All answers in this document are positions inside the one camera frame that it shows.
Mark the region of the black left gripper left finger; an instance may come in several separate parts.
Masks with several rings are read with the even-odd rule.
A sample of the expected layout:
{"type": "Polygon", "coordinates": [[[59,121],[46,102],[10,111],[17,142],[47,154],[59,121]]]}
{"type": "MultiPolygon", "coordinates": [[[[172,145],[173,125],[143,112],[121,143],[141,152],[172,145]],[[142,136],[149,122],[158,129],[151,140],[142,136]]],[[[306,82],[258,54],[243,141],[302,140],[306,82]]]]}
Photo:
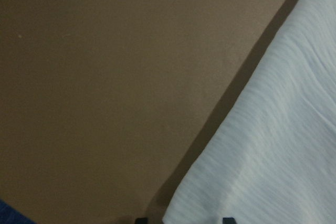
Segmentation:
{"type": "Polygon", "coordinates": [[[148,224],[148,218],[147,217],[136,218],[135,224],[148,224]]]}

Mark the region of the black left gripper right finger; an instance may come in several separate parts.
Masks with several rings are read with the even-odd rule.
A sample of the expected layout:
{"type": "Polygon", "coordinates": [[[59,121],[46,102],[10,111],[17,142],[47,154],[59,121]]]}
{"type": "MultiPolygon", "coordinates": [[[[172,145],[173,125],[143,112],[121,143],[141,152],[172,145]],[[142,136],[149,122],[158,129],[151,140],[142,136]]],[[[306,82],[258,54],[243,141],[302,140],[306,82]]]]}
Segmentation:
{"type": "Polygon", "coordinates": [[[233,217],[224,217],[222,224],[235,224],[235,218],[233,217]]]}

